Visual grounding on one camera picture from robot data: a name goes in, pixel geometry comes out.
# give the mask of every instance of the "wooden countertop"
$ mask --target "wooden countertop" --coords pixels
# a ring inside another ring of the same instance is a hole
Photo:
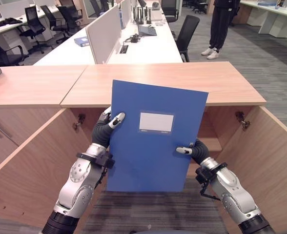
[[[2,67],[0,106],[60,106],[86,65]]]
[[[107,107],[112,80],[209,92],[207,106],[262,105],[265,99],[229,62],[89,65],[62,107]]]

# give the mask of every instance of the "white sneaker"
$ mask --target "white sneaker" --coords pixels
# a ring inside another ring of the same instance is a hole
[[[207,48],[206,50],[204,50],[202,53],[201,53],[201,55],[203,55],[203,56],[207,56],[207,55],[210,55],[211,53],[213,53],[213,49],[211,49],[211,48]]]
[[[207,59],[217,59],[219,55],[220,55],[220,53],[218,53],[217,51],[214,50],[212,54],[207,56]]]

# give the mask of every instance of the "blue folder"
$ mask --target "blue folder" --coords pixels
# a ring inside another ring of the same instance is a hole
[[[110,140],[115,164],[109,171],[107,190],[181,191],[190,156],[175,150],[195,142],[207,95],[114,80],[112,116],[124,112],[126,117]]]

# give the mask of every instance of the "white label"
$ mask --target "white label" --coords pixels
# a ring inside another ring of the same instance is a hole
[[[140,113],[139,129],[171,132],[173,124],[173,115],[162,115],[153,113]]]

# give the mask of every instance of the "white partition panel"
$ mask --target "white partition panel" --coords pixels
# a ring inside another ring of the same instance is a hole
[[[25,14],[25,8],[29,7],[30,3],[28,0],[16,1],[0,5],[0,14],[6,18],[16,18]]]
[[[121,37],[119,7],[114,6],[86,26],[96,64],[107,63]]]
[[[123,0],[121,1],[121,9],[122,9],[122,21],[124,27],[127,26],[128,22],[131,20],[131,0]]]

